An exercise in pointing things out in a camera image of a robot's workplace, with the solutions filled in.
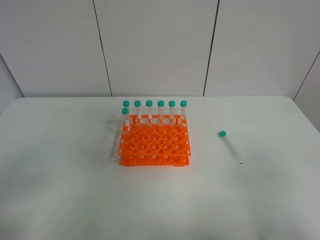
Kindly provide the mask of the test tube with green cap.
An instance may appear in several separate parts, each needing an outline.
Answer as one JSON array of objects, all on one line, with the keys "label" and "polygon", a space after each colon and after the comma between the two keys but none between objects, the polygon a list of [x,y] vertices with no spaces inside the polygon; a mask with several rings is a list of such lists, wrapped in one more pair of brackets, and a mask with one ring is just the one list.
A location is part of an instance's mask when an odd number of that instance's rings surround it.
[{"label": "test tube with green cap", "polygon": [[218,135],[224,141],[224,143],[226,144],[226,146],[230,150],[230,152],[231,152],[232,156],[234,157],[234,159],[237,162],[239,162],[240,164],[243,164],[242,158],[240,157],[240,154],[239,154],[238,150],[236,149],[236,147],[231,142],[229,136],[227,135],[227,132],[223,130],[223,131],[220,131],[218,133]]}]

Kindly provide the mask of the orange test tube rack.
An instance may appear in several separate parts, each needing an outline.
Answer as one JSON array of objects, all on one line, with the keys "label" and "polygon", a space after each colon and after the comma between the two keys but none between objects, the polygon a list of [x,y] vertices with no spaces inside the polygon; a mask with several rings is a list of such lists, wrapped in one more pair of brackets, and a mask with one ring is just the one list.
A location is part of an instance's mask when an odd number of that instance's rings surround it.
[{"label": "orange test tube rack", "polygon": [[130,116],[130,125],[122,127],[117,154],[119,164],[125,167],[135,166],[175,166],[190,164],[191,145],[187,119],[175,115],[170,119],[164,115],[159,119],[154,115],[148,119]]}]

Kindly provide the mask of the second row tube left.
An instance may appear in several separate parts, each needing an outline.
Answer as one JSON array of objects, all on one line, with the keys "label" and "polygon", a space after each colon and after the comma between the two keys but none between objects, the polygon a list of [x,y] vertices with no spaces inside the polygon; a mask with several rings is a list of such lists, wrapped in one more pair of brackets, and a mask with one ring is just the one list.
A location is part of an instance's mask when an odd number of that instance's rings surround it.
[{"label": "second row tube left", "polygon": [[124,126],[129,127],[130,126],[130,113],[129,109],[127,107],[122,108],[121,113],[124,117]]}]

